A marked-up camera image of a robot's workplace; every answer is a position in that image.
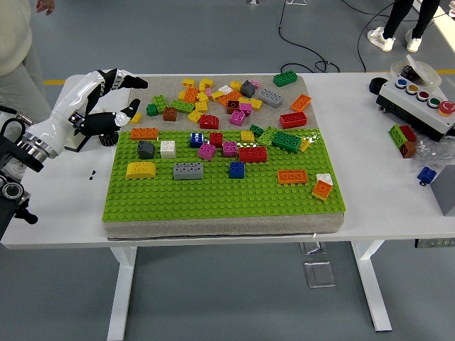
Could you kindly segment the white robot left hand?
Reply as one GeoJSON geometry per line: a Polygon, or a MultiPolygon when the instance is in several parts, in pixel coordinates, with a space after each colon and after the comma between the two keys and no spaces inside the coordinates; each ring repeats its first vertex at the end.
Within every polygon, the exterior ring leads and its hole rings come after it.
{"type": "Polygon", "coordinates": [[[99,99],[122,88],[146,89],[148,82],[117,68],[88,73],[53,108],[49,118],[27,128],[21,148],[55,158],[64,149],[67,137],[73,132],[84,136],[111,134],[119,131],[136,114],[140,101],[133,100],[117,112],[92,113],[99,99]]]}

